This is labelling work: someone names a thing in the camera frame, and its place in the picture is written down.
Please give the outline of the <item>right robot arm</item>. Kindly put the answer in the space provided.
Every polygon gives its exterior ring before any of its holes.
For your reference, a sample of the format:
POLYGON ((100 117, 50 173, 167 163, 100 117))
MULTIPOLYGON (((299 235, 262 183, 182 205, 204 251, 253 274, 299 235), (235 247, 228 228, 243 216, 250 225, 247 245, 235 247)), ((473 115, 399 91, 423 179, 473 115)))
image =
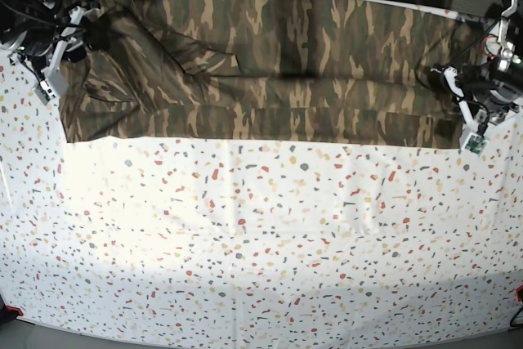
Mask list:
POLYGON ((97 2, 78 0, 1 0, 1 50, 35 77, 43 104, 66 93, 60 63, 86 56, 88 19, 99 10, 97 2))

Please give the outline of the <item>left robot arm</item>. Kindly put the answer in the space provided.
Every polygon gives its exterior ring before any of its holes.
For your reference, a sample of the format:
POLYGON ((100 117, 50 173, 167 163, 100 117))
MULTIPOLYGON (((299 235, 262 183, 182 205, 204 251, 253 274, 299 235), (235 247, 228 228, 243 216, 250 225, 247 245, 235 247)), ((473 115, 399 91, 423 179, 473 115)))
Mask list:
POLYGON ((502 4, 503 11, 480 38, 431 69, 462 115, 460 148, 476 154, 522 114, 522 0, 502 4))

